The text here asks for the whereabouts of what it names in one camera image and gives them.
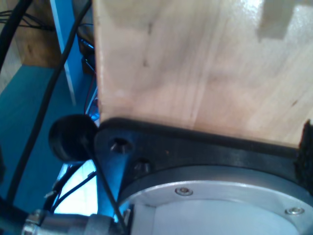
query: wood grain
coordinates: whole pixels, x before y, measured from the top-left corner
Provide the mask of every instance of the wood grain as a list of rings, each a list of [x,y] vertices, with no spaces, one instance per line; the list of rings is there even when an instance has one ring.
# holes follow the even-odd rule
[[[14,9],[18,0],[7,0],[8,8]],[[54,26],[49,1],[34,0],[27,10],[45,24]],[[19,27],[15,33],[21,61],[24,65],[55,67],[60,61],[60,47],[56,32]]]
[[[313,118],[313,8],[287,0],[94,0],[101,120],[298,144]]]
[[[6,1],[0,0],[0,11],[6,10],[8,10]],[[3,27],[4,25],[0,24],[0,32],[2,32]],[[13,38],[0,73],[0,94],[7,86],[7,84],[11,81],[14,74],[19,70],[21,66],[22,63],[20,59],[18,46],[16,43],[16,39]]]

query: blue wall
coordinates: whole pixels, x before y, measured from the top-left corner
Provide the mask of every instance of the blue wall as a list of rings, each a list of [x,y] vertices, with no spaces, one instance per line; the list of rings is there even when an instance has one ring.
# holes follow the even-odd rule
[[[22,66],[0,95],[0,145],[6,166],[0,195],[6,197],[15,167],[36,118],[53,69]],[[51,191],[62,163],[48,146],[52,123],[69,114],[82,114],[91,76],[85,76],[83,91],[73,106],[63,72],[54,89],[41,132],[30,156],[15,199],[15,205],[31,212],[41,208],[44,195]]]

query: black rubber knob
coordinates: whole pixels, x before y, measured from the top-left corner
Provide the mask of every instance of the black rubber knob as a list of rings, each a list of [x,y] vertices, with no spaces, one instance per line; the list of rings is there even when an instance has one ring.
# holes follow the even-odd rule
[[[87,115],[70,115],[57,120],[49,132],[49,145],[54,155],[67,164],[80,164],[90,159],[97,126]]]
[[[299,185],[313,195],[313,126],[309,120],[303,128],[302,139],[295,162],[295,173]]]

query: bolt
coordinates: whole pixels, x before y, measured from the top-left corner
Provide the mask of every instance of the bolt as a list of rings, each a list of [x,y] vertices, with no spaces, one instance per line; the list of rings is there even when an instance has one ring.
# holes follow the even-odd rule
[[[300,207],[293,207],[285,210],[288,215],[300,215],[304,213],[304,209]]]
[[[37,225],[32,224],[32,223],[25,223],[23,230],[22,230],[22,235],[33,235],[36,232]]]
[[[148,174],[151,172],[151,163],[147,159],[139,159],[134,170],[139,174]]]
[[[189,188],[176,188],[175,193],[177,193],[180,196],[190,196],[194,192]]]
[[[123,138],[115,138],[110,143],[110,151],[114,153],[127,154],[132,148],[132,144]]]
[[[41,215],[41,210],[40,209],[35,210],[34,215],[39,217]]]

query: wooden board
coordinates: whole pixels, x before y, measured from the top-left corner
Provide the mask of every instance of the wooden board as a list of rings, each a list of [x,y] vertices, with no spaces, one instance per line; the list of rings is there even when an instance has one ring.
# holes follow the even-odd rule
[[[297,145],[313,118],[313,8],[296,0],[94,0],[102,121]]]
[[[6,1],[10,10],[14,9],[18,2],[18,0]],[[49,1],[34,0],[27,13],[37,17],[47,25],[54,26]],[[56,32],[19,27],[14,37],[24,65],[49,68],[58,65],[61,52]]]
[[[8,10],[6,1],[0,0],[0,11]],[[0,32],[2,32],[4,25],[0,24]],[[16,39],[13,38],[8,53],[6,55],[3,67],[0,73],[0,94],[7,86],[7,84],[12,80],[14,74],[22,66],[18,46]]]

